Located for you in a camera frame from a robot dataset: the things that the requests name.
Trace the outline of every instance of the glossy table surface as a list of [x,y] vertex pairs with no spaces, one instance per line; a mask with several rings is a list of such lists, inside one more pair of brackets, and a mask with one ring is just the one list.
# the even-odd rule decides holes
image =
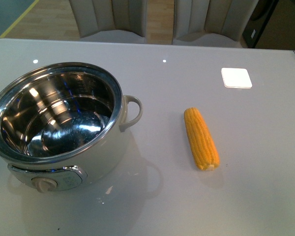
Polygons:
[[[295,236],[293,51],[0,39],[0,91],[65,61],[111,72],[143,116],[122,161],[87,188],[38,193],[0,158],[0,236]],[[226,88],[224,67],[247,69],[252,88]],[[188,107],[210,128],[214,171],[194,165]]]

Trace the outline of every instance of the chair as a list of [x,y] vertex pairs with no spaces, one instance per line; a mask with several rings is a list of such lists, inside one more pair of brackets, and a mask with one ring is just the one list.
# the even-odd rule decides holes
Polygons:
[[69,0],[80,40],[146,43],[147,0]]
[[258,0],[175,0],[172,44],[242,47],[240,39]]

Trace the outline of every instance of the pot handle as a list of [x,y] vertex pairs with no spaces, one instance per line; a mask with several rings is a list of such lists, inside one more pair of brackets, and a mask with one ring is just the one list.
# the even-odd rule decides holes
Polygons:
[[[124,112],[123,112],[123,115],[122,115],[122,118],[121,118],[121,121],[119,124],[119,129],[121,132],[124,132],[127,128],[136,124],[140,120],[140,118],[142,116],[142,111],[143,111],[142,103],[138,98],[136,98],[134,96],[130,96],[130,95],[124,95],[123,99],[124,99],[124,103],[123,103],[124,104]],[[129,102],[137,103],[140,110],[139,110],[138,115],[133,120],[126,121]]]

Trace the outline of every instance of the corn on the cob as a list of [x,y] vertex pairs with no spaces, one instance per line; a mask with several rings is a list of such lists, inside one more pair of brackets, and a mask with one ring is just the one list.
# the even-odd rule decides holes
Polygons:
[[196,166],[201,170],[214,170],[220,164],[218,152],[205,120],[197,108],[184,112],[187,136]]

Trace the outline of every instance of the chair backrest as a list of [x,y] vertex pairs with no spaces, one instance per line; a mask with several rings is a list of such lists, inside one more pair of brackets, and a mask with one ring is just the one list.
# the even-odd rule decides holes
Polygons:
[[211,32],[239,41],[258,0],[175,0],[174,38]]
[[147,0],[69,0],[80,37],[106,30],[146,36]]

